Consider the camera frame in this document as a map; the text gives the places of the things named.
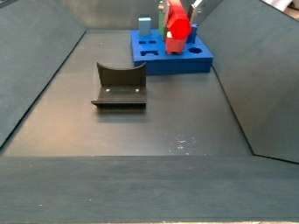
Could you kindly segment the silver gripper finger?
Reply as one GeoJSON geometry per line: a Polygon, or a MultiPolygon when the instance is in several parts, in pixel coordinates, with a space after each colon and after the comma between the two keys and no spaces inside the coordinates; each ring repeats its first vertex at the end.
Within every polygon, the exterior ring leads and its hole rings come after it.
{"type": "Polygon", "coordinates": [[[190,6],[188,18],[190,18],[191,23],[194,22],[198,14],[202,12],[202,9],[200,9],[202,2],[203,2],[203,0],[195,0],[190,6]]]}

